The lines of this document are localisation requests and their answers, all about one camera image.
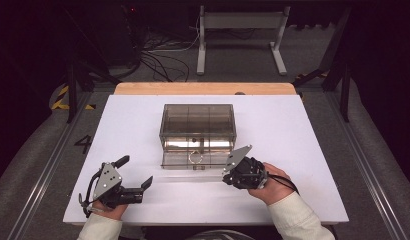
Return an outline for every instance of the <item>hand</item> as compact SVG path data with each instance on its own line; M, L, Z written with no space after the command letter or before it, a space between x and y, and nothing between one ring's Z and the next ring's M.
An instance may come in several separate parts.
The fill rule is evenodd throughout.
M265 170L269 174L279 175L290 180L290 177L283 170L276 168L275 166L269 163L263 164ZM265 204L271 205L290 195L293 192L293 190L284 186L283 184L276 182L272 178L268 178L264 188L248 189L248 192L251 196L261 199L263 202L265 202Z
M103 212L94 211L93 212L94 214L121 221L121 217L124 214L125 210L127 209L128 204L118 205L115 209L112 209L112 208L108 208L107 206L103 205L100 201L94 201L92 207L103 210Z

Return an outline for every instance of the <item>wooden strip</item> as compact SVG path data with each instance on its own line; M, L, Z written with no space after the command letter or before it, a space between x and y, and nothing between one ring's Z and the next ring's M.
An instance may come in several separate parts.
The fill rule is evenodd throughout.
M296 95L290 83L120 83L116 95Z

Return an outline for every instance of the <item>white sleeve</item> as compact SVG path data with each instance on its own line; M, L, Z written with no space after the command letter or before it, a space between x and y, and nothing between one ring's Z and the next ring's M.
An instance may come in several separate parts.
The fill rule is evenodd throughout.
M78 240L118 240L122 222L91 214L81 230Z
M333 234L323 226L314 211L293 192L268 206L273 223L284 240L333 240Z

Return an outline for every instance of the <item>white table surface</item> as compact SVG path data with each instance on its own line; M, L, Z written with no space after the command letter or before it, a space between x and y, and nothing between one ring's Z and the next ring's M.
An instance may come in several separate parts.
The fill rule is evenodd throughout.
M159 130L164 104L233 104L235 149L252 144L247 155L285 170L302 198L324 224L347 222L321 148L297 95L111 95L106 104L63 221L83 224L78 194L86 195L102 162L124 155L130 161L117 171L122 186L140 187L154 176L143 203L131 204L123 216L130 225L268 225L264 203L221 181L222 170L162 169Z

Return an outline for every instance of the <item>transparent plastic box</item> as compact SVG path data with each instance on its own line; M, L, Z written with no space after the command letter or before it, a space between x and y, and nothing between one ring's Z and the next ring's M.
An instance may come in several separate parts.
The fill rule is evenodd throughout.
M232 104L166 104L162 168L223 168L236 141Z

